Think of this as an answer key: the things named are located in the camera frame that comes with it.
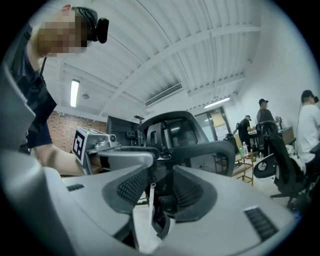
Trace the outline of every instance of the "red brick wall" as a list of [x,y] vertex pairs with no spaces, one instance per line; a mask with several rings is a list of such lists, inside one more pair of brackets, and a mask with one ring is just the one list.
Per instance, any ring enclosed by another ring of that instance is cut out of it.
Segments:
[[53,111],[48,119],[48,126],[53,144],[58,148],[70,152],[74,143],[77,126],[96,129],[102,133],[107,131],[107,123],[91,119],[64,114],[59,116]]

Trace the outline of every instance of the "tube light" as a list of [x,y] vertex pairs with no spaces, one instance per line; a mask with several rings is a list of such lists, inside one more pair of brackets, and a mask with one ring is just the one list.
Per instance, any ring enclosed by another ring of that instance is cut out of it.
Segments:
[[76,107],[77,105],[77,94],[80,81],[73,79],[71,81],[71,91],[70,91],[70,106]]
[[206,105],[206,106],[204,106],[204,108],[205,108],[205,109],[206,109],[206,108],[210,108],[210,107],[212,107],[212,106],[214,106],[214,105],[217,105],[217,104],[223,103],[223,102],[227,102],[227,101],[229,101],[229,100],[230,100],[230,97],[224,98],[224,99],[218,100],[218,101],[216,101],[216,102],[214,102],[214,103],[211,103],[211,104],[209,104],[209,105]]

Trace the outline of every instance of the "floor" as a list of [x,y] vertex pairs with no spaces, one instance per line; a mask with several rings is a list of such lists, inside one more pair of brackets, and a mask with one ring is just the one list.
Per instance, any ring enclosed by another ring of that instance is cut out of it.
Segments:
[[[246,159],[245,162],[249,164],[251,160]],[[251,176],[252,170],[246,171],[246,175]],[[264,193],[266,196],[279,193],[277,186],[274,184],[274,179],[270,177],[265,179],[258,179],[254,177],[253,187],[259,190],[260,192]],[[285,206],[289,198],[274,198],[273,200],[276,203]],[[150,235],[148,235],[148,213],[149,207],[147,205],[136,206],[133,210],[134,226],[139,244],[139,251],[145,254],[152,253],[162,242],[161,239],[157,237],[156,231],[153,228],[151,228]]]

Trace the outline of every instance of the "ceiling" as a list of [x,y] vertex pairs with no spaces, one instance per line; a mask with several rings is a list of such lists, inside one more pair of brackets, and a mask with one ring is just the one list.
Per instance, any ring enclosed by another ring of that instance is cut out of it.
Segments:
[[[48,58],[43,75],[57,111],[100,121],[108,115],[138,122],[135,115],[199,112],[232,98],[245,83],[245,65],[259,41],[260,0],[54,0],[31,25],[65,4],[95,9],[109,19],[107,43]],[[80,80],[76,108],[70,107],[72,79]],[[145,105],[177,84],[182,85],[177,93]]]

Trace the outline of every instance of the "man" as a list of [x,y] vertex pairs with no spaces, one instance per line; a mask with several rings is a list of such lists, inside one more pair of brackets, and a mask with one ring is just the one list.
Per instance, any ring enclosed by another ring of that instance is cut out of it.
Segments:
[[250,115],[246,115],[245,118],[239,123],[239,126],[238,126],[239,138],[242,144],[243,143],[246,144],[248,148],[248,152],[251,151],[251,143],[250,143],[250,137],[248,132],[255,130],[250,127],[250,121],[251,121]]
[[[278,123],[279,120],[275,120],[274,117],[272,116],[271,112],[268,108],[268,100],[265,100],[264,98],[261,98],[259,100],[259,106],[260,109],[256,115],[256,119],[258,121],[258,123],[262,123],[265,121],[274,121],[275,123]],[[263,156],[267,157],[269,155],[269,142],[266,139],[264,140],[264,144],[263,144]]]
[[320,154],[310,153],[310,150],[320,142],[320,109],[316,106],[315,96],[310,90],[302,93],[301,102],[296,143],[297,152],[304,160],[308,174],[311,170],[318,170],[320,166]]
[[[14,58],[19,58],[19,61],[13,61],[12,64],[11,70],[16,70],[11,71],[12,75],[15,79],[19,78],[17,84],[28,100],[28,105],[36,113],[35,121],[28,131],[26,147],[34,148],[44,166],[54,168],[63,175],[77,176],[84,173],[73,154],[53,145],[47,119],[56,103],[46,89],[40,72],[40,63],[46,57],[80,53],[92,41],[105,43],[107,32],[102,29],[108,31],[108,26],[101,28],[100,25],[97,29],[98,27],[96,11],[84,7],[72,7],[68,4],[40,26],[31,28],[27,25],[27,44],[23,48],[18,47],[17,53],[20,51],[22,54],[16,53]],[[20,151],[28,152],[22,147]],[[94,171],[98,172],[101,168],[100,159],[92,157],[91,163]]]

